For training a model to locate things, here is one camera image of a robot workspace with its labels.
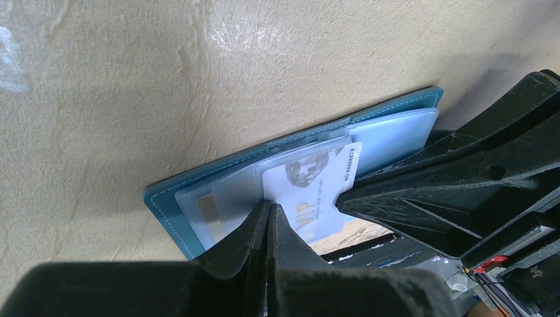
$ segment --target beige textured wall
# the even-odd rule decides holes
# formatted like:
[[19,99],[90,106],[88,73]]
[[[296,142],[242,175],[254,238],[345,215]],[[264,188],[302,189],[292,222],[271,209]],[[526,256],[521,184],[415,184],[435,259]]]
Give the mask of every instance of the beige textured wall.
[[560,71],[560,1],[0,0],[0,302],[49,260],[180,259],[142,189],[428,84],[457,127]]

